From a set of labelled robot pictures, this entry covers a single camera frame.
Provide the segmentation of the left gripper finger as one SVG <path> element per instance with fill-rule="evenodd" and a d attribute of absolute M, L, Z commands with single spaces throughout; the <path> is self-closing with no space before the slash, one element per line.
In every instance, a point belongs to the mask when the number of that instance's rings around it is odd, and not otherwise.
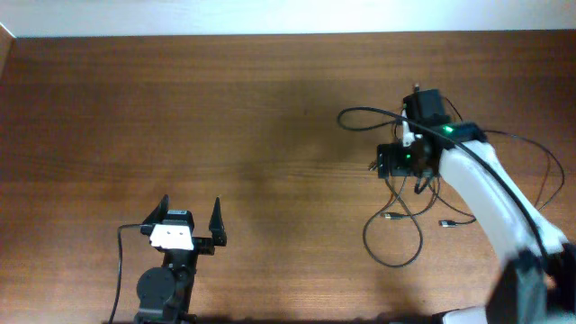
<path fill-rule="evenodd" d="M 169 195 L 165 194 L 160 200 L 157 207 L 150 213 L 148 217 L 142 222 L 143 224 L 157 224 L 160 223 L 167 215 L 169 209 Z"/>
<path fill-rule="evenodd" d="M 209 222 L 209 231 L 211 232 L 211 239 L 215 246 L 227 246 L 227 234 L 221 215 L 221 199 L 219 197 L 216 198 L 213 206 L 211 219 Z"/>

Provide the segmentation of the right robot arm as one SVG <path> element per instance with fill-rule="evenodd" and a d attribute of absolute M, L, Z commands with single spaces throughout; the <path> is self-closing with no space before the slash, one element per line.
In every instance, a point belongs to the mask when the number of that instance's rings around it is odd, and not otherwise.
<path fill-rule="evenodd" d="M 436 323 L 573 323 L 575 246 L 522 194 L 475 123 L 455 122 L 436 89 L 403 98 L 402 136 L 377 149 L 379 177 L 414 176 L 416 192 L 441 177 L 462 197 L 502 270 L 483 306 Z"/>

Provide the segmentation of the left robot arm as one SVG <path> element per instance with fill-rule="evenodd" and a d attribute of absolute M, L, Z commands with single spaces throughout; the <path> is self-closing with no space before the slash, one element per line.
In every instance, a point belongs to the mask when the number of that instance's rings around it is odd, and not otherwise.
<path fill-rule="evenodd" d="M 173 210 L 164 196 L 153 212 L 141 223 L 140 233 L 163 254 L 160 266 L 147 270 L 138 280 L 136 294 L 139 308 L 136 323 L 195 323 L 189 312 L 197 261 L 212 256 L 217 247 L 227 245 L 221 216 L 221 201 L 214 203 L 209 221 L 209 237 L 194 235 L 194 216 L 187 210 Z"/>

